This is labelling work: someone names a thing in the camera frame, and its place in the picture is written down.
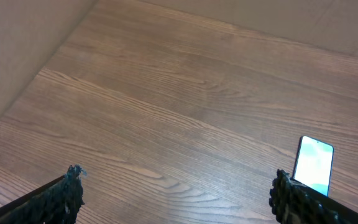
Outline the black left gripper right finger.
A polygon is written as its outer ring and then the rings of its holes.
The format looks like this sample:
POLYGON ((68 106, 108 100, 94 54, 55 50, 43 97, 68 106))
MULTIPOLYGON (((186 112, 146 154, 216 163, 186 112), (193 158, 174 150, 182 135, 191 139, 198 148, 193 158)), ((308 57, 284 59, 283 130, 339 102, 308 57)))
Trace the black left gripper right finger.
POLYGON ((290 177, 282 169, 268 201, 276 221, 285 224, 358 224, 358 213, 290 177))

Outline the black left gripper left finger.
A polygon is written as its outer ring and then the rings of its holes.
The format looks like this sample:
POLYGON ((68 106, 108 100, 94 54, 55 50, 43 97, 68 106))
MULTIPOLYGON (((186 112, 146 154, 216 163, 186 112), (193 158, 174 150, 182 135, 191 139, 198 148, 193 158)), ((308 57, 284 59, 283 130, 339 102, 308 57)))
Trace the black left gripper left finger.
POLYGON ((61 177, 0 207, 0 223, 75 223, 83 201, 83 168, 70 165, 61 177))

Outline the blue smartphone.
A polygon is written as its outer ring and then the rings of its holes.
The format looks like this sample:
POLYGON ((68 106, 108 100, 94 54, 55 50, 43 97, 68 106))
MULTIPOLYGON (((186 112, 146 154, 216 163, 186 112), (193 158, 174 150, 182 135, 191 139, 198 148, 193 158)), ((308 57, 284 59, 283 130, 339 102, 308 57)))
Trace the blue smartphone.
POLYGON ((334 158, 334 147, 309 136, 298 145, 293 178, 328 196, 334 158))

